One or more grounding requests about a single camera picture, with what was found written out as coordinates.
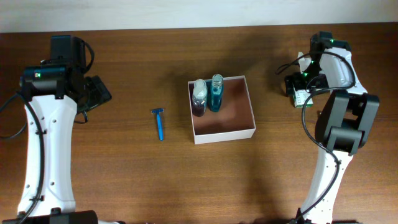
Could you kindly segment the green and white soap box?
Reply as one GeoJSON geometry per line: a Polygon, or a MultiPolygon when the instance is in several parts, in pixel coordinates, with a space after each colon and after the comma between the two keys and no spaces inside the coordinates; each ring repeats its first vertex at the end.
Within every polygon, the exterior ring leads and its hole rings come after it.
{"type": "Polygon", "coordinates": [[[307,98],[310,96],[310,93],[308,93],[306,90],[296,90],[294,89],[294,94],[293,94],[293,101],[294,101],[294,107],[295,108],[302,108],[305,101],[307,98]]]}

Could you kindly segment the blue disposable razor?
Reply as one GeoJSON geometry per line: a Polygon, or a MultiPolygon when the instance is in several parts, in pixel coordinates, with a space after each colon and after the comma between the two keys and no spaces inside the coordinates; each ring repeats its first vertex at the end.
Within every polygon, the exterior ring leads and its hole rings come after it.
{"type": "Polygon", "coordinates": [[[161,113],[164,112],[163,108],[156,108],[151,110],[151,113],[155,115],[156,121],[157,121],[157,130],[159,134],[159,140],[163,141],[164,140],[164,134],[163,134],[163,126],[162,126],[162,118],[161,118],[161,113]]]}

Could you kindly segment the teal mouthwash bottle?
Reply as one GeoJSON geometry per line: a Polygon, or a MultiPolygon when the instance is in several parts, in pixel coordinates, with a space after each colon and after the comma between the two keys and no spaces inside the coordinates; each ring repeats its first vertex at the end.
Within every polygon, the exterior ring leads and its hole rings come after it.
{"type": "Polygon", "coordinates": [[[210,85],[210,110],[213,112],[218,112],[221,108],[223,96],[223,77],[220,74],[215,74],[212,77],[210,85]]]}

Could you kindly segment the clear bottle with purple liquid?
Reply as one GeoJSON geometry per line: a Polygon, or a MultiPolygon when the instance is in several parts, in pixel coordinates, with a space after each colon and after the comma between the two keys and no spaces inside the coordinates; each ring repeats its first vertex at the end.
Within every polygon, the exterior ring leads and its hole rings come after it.
{"type": "Polygon", "coordinates": [[[194,82],[192,93],[192,113],[197,117],[205,114],[207,107],[207,85],[206,81],[198,79],[194,82]]]}

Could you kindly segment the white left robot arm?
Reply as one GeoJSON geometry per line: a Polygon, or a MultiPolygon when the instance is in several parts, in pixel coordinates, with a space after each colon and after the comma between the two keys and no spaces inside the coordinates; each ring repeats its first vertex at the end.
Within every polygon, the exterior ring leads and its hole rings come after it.
{"type": "Polygon", "coordinates": [[[24,102],[27,166],[14,223],[101,223],[96,212],[78,212],[72,189],[72,129],[77,115],[112,99],[100,77],[88,77],[95,53],[72,35],[50,40],[50,57],[27,67],[17,95],[24,102]]]}

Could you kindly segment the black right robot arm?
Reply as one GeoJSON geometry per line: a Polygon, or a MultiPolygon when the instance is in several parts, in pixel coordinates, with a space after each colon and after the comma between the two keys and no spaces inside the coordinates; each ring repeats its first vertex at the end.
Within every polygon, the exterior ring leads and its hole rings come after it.
{"type": "Polygon", "coordinates": [[[299,72],[284,78],[286,94],[302,110],[315,96],[330,97],[318,115],[315,133],[305,134],[318,146],[318,160],[307,198],[291,223],[333,223],[333,206],[347,166],[369,137],[379,109],[379,98],[360,83],[352,64],[351,47],[330,32],[310,39],[310,50],[292,63],[299,72]]]}

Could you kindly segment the white cardboard box, brown inside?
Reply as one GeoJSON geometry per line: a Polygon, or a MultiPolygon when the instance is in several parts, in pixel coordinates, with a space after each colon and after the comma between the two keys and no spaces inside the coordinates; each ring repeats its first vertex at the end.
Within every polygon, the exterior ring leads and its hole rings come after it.
{"type": "Polygon", "coordinates": [[[256,130],[246,77],[225,77],[223,84],[218,112],[206,109],[201,117],[190,115],[195,144],[249,139],[256,130]]]}

